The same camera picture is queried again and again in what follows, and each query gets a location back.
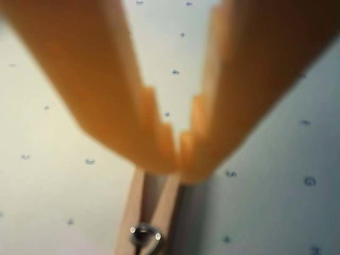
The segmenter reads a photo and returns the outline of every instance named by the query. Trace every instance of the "printed number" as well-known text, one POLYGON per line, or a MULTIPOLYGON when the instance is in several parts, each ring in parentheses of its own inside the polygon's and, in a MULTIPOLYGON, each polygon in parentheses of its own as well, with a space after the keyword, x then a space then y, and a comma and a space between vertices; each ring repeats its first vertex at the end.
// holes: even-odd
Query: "printed number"
POLYGON ((305 183, 306 186, 315 186, 317 184, 317 180, 315 180, 314 177, 307 176, 304 179, 304 183, 305 183))
POLYGON ((236 177, 237 176, 237 174, 235 172, 232 172, 232 171, 226 171, 225 174, 228 177, 236 177))
POLYGON ((94 163, 95 163, 95 160, 93 158, 85 159, 85 164, 87 165, 93 165, 94 163))

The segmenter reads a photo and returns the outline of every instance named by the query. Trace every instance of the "wooden clothespin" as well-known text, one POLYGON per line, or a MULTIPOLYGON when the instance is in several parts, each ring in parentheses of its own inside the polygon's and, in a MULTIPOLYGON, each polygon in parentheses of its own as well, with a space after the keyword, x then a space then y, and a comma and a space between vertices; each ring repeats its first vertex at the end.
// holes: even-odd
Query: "wooden clothespin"
POLYGON ((162 252, 165 249, 179 193, 180 178, 173 175, 166 179, 151 221, 140 224, 145 200, 143 190, 146 177, 145 171, 137 167, 120 225, 115 255, 160 254, 156 252, 162 252), (136 241, 146 245, 138 247, 136 241))

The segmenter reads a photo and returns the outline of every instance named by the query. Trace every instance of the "dotted paper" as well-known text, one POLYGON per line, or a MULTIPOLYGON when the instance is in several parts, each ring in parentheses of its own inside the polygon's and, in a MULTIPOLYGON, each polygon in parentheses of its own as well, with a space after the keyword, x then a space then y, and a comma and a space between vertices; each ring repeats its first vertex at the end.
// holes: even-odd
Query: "dotted paper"
MULTIPOLYGON (((124 1, 175 141, 201 89, 216 1, 124 1)), ((185 188, 170 254, 338 254, 340 39, 213 176, 185 188)), ((0 20, 1 254, 112 254, 135 166, 84 134, 0 20)))

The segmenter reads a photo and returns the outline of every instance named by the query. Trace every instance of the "clothespin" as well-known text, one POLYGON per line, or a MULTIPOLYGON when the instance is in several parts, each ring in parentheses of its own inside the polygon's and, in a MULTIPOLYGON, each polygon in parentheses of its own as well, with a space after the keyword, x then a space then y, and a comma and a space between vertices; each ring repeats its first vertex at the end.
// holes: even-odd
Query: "clothespin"
POLYGON ((136 168, 118 234, 115 255, 161 254, 174 215, 180 178, 167 177, 150 222, 141 222, 147 174, 136 168))

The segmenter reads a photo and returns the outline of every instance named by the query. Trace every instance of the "orange stepped edge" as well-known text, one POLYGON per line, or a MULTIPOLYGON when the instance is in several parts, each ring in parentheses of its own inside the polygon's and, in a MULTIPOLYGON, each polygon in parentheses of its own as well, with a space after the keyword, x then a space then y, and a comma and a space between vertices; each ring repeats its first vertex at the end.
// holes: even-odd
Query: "orange stepped edge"
POLYGON ((182 182, 235 151, 340 28, 339 0, 229 0, 212 11, 202 94, 181 135, 182 182))
POLYGON ((119 0, 2 0, 80 126, 145 171, 204 180, 336 36, 340 1, 229 0, 214 9, 191 130, 175 152, 142 85, 119 0))
POLYGON ((142 85, 121 2, 2 0, 79 125, 149 173, 172 173, 172 128, 142 85))

